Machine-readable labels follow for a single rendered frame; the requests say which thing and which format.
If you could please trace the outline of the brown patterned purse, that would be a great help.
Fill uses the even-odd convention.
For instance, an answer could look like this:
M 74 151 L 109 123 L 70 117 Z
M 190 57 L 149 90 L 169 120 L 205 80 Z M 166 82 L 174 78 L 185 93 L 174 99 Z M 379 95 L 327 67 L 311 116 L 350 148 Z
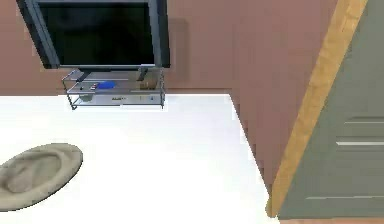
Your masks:
M 158 79 L 157 78 L 146 78 L 140 82 L 141 90 L 155 90 L 157 88 Z

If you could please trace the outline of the grey glass television stand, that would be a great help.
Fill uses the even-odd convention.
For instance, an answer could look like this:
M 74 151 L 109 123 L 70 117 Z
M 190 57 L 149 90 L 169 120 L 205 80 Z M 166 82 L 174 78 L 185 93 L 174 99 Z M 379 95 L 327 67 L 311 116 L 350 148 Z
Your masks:
M 141 90 L 140 82 L 146 78 L 157 78 L 155 90 Z M 112 89 L 90 87 L 103 81 L 114 81 Z M 62 79 L 62 85 L 70 106 L 124 106 L 159 105 L 164 106 L 164 74 L 161 68 L 142 68 L 131 71 L 89 72 L 73 70 Z

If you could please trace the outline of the black television set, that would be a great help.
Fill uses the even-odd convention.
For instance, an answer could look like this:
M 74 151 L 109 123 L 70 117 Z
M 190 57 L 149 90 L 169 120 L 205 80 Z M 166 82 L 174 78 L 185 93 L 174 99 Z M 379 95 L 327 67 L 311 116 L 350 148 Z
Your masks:
M 15 0 L 43 67 L 169 68 L 167 0 Z

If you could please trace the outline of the grey panelled room door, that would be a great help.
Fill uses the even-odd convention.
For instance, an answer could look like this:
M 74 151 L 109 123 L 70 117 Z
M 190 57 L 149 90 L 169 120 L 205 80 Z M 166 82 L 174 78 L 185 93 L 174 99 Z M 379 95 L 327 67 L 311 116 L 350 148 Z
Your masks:
M 342 0 L 273 184 L 282 220 L 384 218 L 384 0 Z

